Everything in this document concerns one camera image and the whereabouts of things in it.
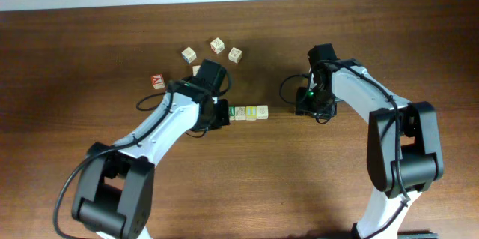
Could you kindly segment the green letter R block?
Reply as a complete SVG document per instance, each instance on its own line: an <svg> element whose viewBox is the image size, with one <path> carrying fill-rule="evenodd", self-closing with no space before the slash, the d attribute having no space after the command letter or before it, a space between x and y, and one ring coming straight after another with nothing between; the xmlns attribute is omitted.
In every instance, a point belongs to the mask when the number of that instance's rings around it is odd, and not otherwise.
<svg viewBox="0 0 479 239"><path fill-rule="evenodd" d="M236 116L235 107L234 107L234 106L229 106L228 109L229 109L229 120L230 120L230 121L234 121L234 120L235 120L235 116Z"/></svg>

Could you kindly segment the green sided picture block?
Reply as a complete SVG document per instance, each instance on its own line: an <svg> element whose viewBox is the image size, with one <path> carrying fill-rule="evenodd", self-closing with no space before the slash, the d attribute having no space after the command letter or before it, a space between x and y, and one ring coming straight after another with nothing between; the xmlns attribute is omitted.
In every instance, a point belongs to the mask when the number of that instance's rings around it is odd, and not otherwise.
<svg viewBox="0 0 479 239"><path fill-rule="evenodd" d="M235 115L234 118L236 121L245 121L246 120L246 107L245 106L235 106Z"/></svg>

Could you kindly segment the yellow letter wooden block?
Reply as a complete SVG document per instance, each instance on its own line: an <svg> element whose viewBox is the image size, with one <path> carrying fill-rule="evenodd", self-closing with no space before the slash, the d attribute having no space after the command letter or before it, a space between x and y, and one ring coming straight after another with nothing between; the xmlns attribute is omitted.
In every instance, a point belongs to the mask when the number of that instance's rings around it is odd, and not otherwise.
<svg viewBox="0 0 479 239"><path fill-rule="evenodd" d="M257 120L257 107L256 106L247 106L245 108L245 116L247 121L256 121Z"/></svg>

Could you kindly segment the plain white wooden block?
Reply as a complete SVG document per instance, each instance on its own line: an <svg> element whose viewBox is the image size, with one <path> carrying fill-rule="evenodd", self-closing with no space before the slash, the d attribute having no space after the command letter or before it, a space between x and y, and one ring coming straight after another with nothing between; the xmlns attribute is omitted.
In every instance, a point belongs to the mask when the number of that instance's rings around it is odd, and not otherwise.
<svg viewBox="0 0 479 239"><path fill-rule="evenodd" d="M267 105L257 106L257 119L265 120L269 117L269 108Z"/></svg>

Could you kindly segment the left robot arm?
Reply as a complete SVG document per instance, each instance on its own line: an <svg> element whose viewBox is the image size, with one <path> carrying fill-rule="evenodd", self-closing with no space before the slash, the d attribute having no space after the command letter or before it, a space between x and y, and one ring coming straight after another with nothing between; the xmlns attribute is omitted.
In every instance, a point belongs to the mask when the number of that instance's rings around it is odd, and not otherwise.
<svg viewBox="0 0 479 239"><path fill-rule="evenodd" d="M149 238L155 168L184 134L196 138L229 123L223 82L231 76L205 59L196 75L171 81L162 101L113 145L94 143L76 170L72 218L102 238Z"/></svg>

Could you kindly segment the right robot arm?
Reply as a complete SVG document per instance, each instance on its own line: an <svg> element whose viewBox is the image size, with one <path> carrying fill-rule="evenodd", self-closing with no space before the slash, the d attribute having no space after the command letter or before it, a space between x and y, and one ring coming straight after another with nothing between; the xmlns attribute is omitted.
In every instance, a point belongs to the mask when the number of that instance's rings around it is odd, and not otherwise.
<svg viewBox="0 0 479 239"><path fill-rule="evenodd" d="M298 89L295 113L325 124L341 101L367 123L367 172L373 190L352 238L398 238L412 203L444 174L436 111L377 82L354 58L340 60L330 43L307 54L308 84Z"/></svg>

